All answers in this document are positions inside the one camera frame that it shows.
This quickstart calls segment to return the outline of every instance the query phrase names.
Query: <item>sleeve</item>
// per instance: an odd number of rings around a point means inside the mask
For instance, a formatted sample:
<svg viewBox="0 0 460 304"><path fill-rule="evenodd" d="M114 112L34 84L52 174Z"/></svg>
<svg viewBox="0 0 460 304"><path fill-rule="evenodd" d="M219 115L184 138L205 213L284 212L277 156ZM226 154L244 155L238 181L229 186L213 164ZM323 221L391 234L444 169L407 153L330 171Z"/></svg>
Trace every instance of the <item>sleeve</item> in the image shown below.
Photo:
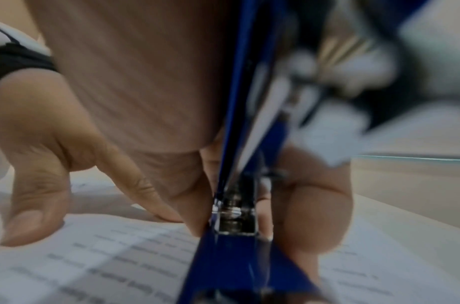
<svg viewBox="0 0 460 304"><path fill-rule="evenodd" d="M24 33L0 23L0 80L6 75L28 68L56 71L50 51ZM0 179L10 170L0 149Z"/></svg>

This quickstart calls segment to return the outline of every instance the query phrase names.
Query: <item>hand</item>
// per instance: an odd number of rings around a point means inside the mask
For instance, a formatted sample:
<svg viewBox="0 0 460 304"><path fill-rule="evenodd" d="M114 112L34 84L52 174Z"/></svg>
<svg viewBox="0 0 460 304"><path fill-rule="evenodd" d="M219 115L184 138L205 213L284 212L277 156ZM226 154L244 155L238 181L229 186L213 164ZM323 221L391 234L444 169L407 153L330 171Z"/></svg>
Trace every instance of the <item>hand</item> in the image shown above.
<svg viewBox="0 0 460 304"><path fill-rule="evenodd" d="M15 168L2 245L31 243L58 230L70 210L69 173L93 166L148 211L180 221L131 159L105 140L56 72L25 69L0 81L0 147Z"/></svg>
<svg viewBox="0 0 460 304"><path fill-rule="evenodd" d="M215 176L200 150L222 125L222 75L231 1L27 0L59 68L101 131L122 148L200 235L210 216ZM272 187L275 240L313 278L317 255L349 226L349 166L332 169L295 148Z"/></svg>

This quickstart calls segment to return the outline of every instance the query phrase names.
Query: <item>blue stapler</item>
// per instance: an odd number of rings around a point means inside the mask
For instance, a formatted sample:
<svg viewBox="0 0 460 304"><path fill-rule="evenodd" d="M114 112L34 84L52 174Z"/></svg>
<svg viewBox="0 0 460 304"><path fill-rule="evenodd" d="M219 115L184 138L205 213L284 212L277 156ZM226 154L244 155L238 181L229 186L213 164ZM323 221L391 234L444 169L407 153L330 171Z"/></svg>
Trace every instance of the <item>blue stapler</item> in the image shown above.
<svg viewBox="0 0 460 304"><path fill-rule="evenodd" d="M366 139L381 136L394 121L403 123L407 113L430 102L419 92L417 63L397 35L424 2L235 3L214 211L179 304L330 301L275 244L258 235L257 187L262 178L284 178L272 165L288 140L338 165L357 154ZM335 122L345 127L335 133Z"/></svg>

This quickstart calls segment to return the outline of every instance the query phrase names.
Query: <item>black sleeve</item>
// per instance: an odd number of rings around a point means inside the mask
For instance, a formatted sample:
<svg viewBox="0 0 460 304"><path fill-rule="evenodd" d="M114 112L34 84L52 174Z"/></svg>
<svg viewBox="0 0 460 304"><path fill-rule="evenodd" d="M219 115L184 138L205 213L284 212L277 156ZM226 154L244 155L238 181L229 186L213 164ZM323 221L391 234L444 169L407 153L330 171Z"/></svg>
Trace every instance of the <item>black sleeve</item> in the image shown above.
<svg viewBox="0 0 460 304"><path fill-rule="evenodd" d="M0 79L12 72L28 68L56 71L50 56L13 43L0 47Z"/></svg>

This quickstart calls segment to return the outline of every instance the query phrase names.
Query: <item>fingernail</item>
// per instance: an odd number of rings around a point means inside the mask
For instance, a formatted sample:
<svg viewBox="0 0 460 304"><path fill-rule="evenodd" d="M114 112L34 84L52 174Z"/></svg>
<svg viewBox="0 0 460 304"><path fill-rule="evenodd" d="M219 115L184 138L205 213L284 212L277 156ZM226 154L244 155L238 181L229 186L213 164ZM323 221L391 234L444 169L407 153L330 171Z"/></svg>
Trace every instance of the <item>fingernail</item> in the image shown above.
<svg viewBox="0 0 460 304"><path fill-rule="evenodd" d="M15 238L38 229L42 221L43 213L39 210L28 210L17 214L6 225L0 245L8 245Z"/></svg>

